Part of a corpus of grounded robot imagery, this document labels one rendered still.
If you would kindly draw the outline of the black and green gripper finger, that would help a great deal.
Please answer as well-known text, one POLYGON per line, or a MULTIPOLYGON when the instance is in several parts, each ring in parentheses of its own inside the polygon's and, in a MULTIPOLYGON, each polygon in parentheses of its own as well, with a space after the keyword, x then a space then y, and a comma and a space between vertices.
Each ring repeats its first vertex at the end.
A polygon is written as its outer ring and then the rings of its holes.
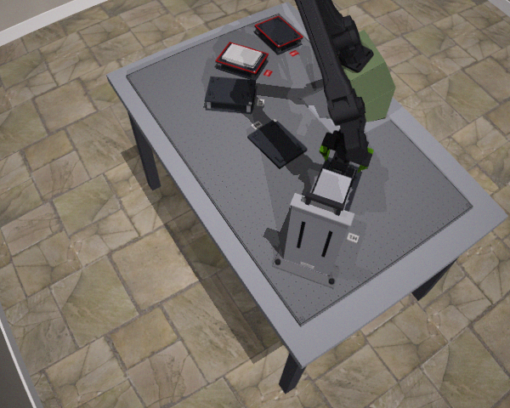
MULTIPOLYGON (((367 148, 368 148, 368 147, 367 147, 367 148)), ((372 153, 372 154, 373 154, 373 151, 374 151, 373 149, 368 148, 368 152, 369 152, 369 153, 372 153)), ((364 169, 367 169, 367 168, 368 168, 368 167, 364 167, 364 166, 361 166, 361 165, 360 165, 359 170, 358 170, 358 173, 359 173, 361 170, 364 170, 364 169)))
POLYGON ((328 159, 328 156, 330 154, 330 149, 328 150, 326 146, 324 145, 321 145, 320 147, 320 153, 324 156, 326 162, 327 162, 327 159, 328 159))

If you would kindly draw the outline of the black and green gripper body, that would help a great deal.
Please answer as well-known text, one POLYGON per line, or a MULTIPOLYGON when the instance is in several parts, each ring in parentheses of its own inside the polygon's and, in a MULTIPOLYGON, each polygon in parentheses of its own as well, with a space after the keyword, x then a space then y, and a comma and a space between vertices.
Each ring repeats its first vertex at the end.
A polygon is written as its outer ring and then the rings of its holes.
MULTIPOLYGON (((337 132, 338 131, 335 130, 333 133, 326 133, 326 136, 323 139, 322 145, 326 146, 328 150, 329 149, 334 150, 333 148, 334 148, 334 144, 336 141, 337 132)), ((368 152, 368 157, 364 161, 355 162, 355 163, 360 164, 361 166, 364 166, 364 167, 369 167, 371 157, 372 157, 372 153, 368 152)))

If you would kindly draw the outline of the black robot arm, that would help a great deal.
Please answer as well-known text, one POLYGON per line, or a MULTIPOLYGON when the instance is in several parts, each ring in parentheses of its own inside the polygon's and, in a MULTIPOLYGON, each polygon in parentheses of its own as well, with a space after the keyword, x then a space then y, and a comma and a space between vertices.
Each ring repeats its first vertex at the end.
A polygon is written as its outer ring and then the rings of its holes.
POLYGON ((320 67, 329 115, 335 126, 340 126, 331 167, 346 173, 349 162, 362 162, 368 157, 368 148, 365 103, 357 97, 342 65, 361 72, 374 53, 361 46, 354 20, 350 15, 343 17, 332 0, 295 2, 320 67))

